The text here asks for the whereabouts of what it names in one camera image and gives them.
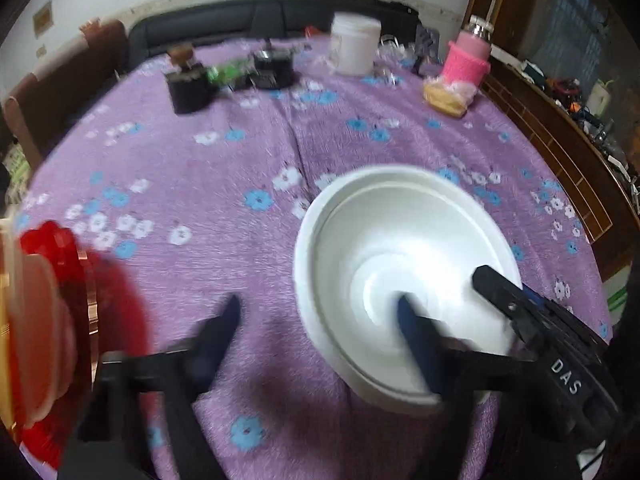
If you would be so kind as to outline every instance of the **pink thermos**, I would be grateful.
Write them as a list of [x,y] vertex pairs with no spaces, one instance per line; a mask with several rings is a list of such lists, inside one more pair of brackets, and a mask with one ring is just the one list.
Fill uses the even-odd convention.
[[479,88],[482,78],[489,73],[487,61],[491,54],[491,33],[494,26],[472,16],[469,24],[460,31],[456,43],[449,41],[449,55],[442,69],[443,78],[449,82],[466,81]]

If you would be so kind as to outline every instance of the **brown chair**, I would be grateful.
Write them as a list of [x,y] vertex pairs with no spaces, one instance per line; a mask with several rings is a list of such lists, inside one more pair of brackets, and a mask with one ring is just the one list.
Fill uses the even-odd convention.
[[27,74],[4,103],[7,125],[35,172],[63,139],[70,117],[115,77],[127,49],[119,21],[94,23]]

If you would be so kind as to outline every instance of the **floral tablecloth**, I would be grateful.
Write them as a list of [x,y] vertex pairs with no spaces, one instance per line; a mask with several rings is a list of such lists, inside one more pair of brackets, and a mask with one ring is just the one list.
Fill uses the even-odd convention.
[[[202,48],[208,64],[257,43]],[[239,292],[244,319],[196,413],[232,479],[401,479],[430,421],[386,413],[351,394],[302,329],[292,255],[309,203],[337,175],[413,164],[471,193],[495,219],[523,282],[609,338],[593,254],[574,208],[536,150],[487,98],[462,120],[422,100],[402,67],[386,80],[332,75],[326,43],[296,58],[300,84],[223,93],[190,116],[172,111],[163,56],[104,97],[47,159],[17,217],[46,219],[120,261],[142,297],[149,351],[188,336]],[[463,477],[480,475],[497,404],[479,410]],[[150,443],[175,471],[160,410]]]

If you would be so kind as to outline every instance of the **black leather sofa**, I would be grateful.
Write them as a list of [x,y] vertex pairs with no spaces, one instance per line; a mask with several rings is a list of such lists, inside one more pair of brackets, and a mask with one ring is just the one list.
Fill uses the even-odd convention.
[[178,43],[203,46],[230,38],[296,38],[313,25],[329,31],[334,13],[377,18],[382,34],[401,43],[415,41],[418,11],[381,0],[229,0],[145,18],[129,33],[127,70]]

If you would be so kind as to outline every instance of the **bowl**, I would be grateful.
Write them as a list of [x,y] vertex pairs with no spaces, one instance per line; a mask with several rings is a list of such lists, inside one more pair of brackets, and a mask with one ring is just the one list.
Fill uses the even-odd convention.
[[481,265],[522,287],[510,246],[471,195],[413,166],[362,168],[306,212],[294,254],[298,311],[313,345],[359,396],[420,413],[440,397],[401,336],[398,297],[412,294],[445,335],[505,355],[513,330],[471,285]]

